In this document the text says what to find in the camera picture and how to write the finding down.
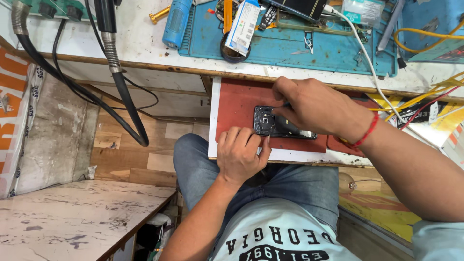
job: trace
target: red wire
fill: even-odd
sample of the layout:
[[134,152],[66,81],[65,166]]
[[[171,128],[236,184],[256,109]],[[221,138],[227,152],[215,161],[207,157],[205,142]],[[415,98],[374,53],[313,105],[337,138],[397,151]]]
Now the red wire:
[[447,93],[445,94],[442,94],[440,96],[438,96],[436,99],[434,99],[433,101],[427,103],[426,105],[424,105],[422,108],[420,108],[419,110],[416,111],[416,113],[414,113],[414,115],[409,119],[409,121],[403,126],[401,127],[400,130],[403,130],[404,128],[406,128],[410,123],[411,121],[413,121],[415,119],[415,117],[419,114],[419,112],[421,112],[425,107],[429,106],[430,104],[440,100],[441,98],[445,97],[446,95],[450,94],[452,91],[456,90],[457,88],[459,88],[460,86],[456,86],[454,87],[453,89],[449,90]]

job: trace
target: clear plastic packet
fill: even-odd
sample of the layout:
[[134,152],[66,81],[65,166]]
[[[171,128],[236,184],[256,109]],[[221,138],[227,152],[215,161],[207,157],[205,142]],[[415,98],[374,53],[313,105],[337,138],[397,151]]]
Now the clear plastic packet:
[[379,0],[343,0],[342,13],[354,24],[379,28],[385,2]]

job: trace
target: thigh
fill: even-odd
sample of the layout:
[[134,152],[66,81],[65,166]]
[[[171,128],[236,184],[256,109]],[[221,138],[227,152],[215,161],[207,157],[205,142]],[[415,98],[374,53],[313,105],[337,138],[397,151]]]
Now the thigh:
[[337,167],[288,165],[264,185],[264,196],[293,201],[336,232]]
[[208,142],[196,134],[180,137],[174,146],[174,168],[187,208],[192,210],[219,174],[208,159]]

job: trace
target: hand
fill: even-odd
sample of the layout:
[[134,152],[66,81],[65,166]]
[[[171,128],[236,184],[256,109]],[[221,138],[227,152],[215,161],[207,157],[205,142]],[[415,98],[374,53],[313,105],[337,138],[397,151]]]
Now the hand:
[[219,175],[238,187],[253,175],[264,169],[271,154],[267,137],[263,149],[256,154],[261,137],[250,128],[232,127],[221,133],[218,142],[217,163]]
[[276,100],[288,100],[292,105],[275,108],[272,113],[285,117],[301,130],[335,135],[355,143],[374,118],[367,108],[313,78],[289,80],[282,76],[272,89]]

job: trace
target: smartphone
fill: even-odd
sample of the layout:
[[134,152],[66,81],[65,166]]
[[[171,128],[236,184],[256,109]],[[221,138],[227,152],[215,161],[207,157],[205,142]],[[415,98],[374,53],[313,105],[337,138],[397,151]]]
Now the smartphone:
[[289,122],[282,116],[272,114],[274,107],[256,106],[255,116],[253,120],[253,128],[256,134],[260,136],[285,137],[285,138],[301,138],[301,139],[316,139],[317,134],[299,130],[295,125]]

